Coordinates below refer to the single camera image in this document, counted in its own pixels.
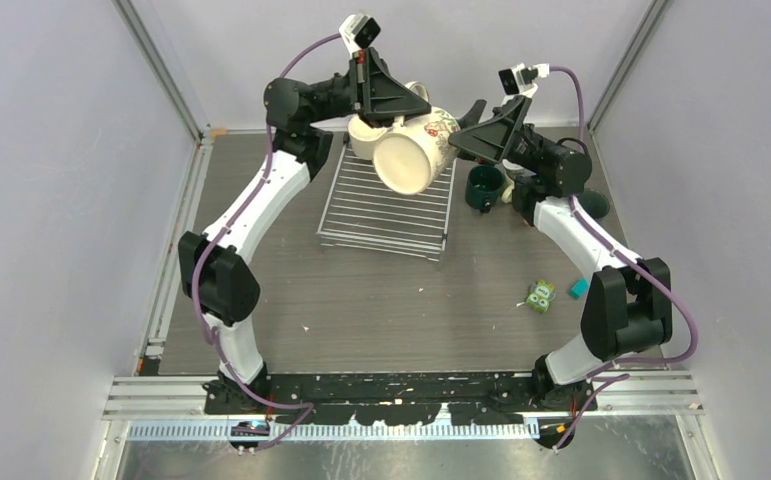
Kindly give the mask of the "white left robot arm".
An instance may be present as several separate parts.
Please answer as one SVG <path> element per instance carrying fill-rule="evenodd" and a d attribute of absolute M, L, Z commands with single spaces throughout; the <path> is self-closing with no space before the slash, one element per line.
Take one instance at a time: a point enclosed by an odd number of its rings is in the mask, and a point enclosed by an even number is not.
<path fill-rule="evenodd" d="M 250 262 L 285 207 L 319 174 L 333 135 L 317 123 L 356 115 L 371 127 L 430 112 L 429 95 L 415 82 L 394 79 L 374 48 L 352 53 L 346 73 L 305 83 L 283 71 L 265 87 L 267 148 L 250 183 L 202 232 L 185 232 L 178 255 L 182 288 L 203 338 L 218 354 L 218 384 L 241 412 L 269 400 L 267 367 L 254 335 L 261 287 Z"/>

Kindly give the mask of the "cream mug front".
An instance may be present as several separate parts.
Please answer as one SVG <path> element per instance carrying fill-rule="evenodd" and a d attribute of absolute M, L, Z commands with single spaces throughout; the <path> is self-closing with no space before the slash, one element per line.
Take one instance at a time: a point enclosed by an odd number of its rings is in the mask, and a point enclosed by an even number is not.
<path fill-rule="evenodd" d="M 396 116 L 374 148 L 376 174 L 398 194 L 422 193 L 455 159 L 449 138 L 459 130 L 456 118 L 437 106 L 413 118 Z"/>

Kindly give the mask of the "light green mug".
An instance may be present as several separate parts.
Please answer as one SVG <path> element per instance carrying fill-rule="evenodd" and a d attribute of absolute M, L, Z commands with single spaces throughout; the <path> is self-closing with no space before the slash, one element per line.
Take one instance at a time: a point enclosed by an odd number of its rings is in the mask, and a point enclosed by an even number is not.
<path fill-rule="evenodd" d="M 507 186 L 501 194 L 501 201 L 504 204 L 511 204 L 513 200 L 513 193 L 514 193 L 514 186 L 513 185 Z"/>

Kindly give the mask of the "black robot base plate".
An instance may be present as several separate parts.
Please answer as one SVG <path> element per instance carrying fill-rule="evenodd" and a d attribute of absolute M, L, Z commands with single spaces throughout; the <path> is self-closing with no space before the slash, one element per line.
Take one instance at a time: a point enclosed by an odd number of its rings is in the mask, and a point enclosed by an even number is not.
<path fill-rule="evenodd" d="M 265 404 L 223 374 L 202 388 L 210 415 L 263 414 L 289 425 L 311 404 L 305 424 L 363 426 L 429 425 L 442 413 L 456 426 L 516 424 L 532 412 L 571 417 L 593 391 L 584 381 L 549 388 L 515 372 L 261 374 L 250 388 Z"/>

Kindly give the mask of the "small blue grey cup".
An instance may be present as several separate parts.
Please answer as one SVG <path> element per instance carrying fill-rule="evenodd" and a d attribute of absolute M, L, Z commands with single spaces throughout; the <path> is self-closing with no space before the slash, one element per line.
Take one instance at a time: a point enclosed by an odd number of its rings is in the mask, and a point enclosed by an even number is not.
<path fill-rule="evenodd" d="M 530 178 L 535 175 L 533 171 L 523 168 L 519 165 L 515 165 L 514 167 L 506 167 L 505 172 L 506 172 L 507 181 L 510 184 L 514 184 L 518 180 L 521 180 L 524 178 Z"/>

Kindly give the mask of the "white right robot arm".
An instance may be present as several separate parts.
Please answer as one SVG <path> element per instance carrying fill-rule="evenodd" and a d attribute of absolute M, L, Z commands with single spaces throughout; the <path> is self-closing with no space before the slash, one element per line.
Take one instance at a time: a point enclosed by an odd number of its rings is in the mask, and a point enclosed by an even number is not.
<path fill-rule="evenodd" d="M 588 280 L 578 334 L 540 356 L 527 383 L 533 401 L 552 411 L 580 396 L 599 368 L 671 339 L 670 269 L 624 247 L 585 211 L 579 197 L 592 174 L 590 156 L 537 133 L 525 121 L 530 105 L 516 96 L 484 120 L 487 103 L 477 100 L 449 143 L 460 159 L 524 168 L 514 182 L 513 208 Z"/>

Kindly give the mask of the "dark teal mug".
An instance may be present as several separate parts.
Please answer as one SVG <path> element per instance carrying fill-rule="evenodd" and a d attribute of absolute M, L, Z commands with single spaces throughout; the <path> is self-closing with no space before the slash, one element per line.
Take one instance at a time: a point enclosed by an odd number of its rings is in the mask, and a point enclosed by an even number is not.
<path fill-rule="evenodd" d="M 500 198 L 504 186 L 504 174 L 499 169 L 477 165 L 468 172 L 465 202 L 480 213 L 488 213 Z"/>

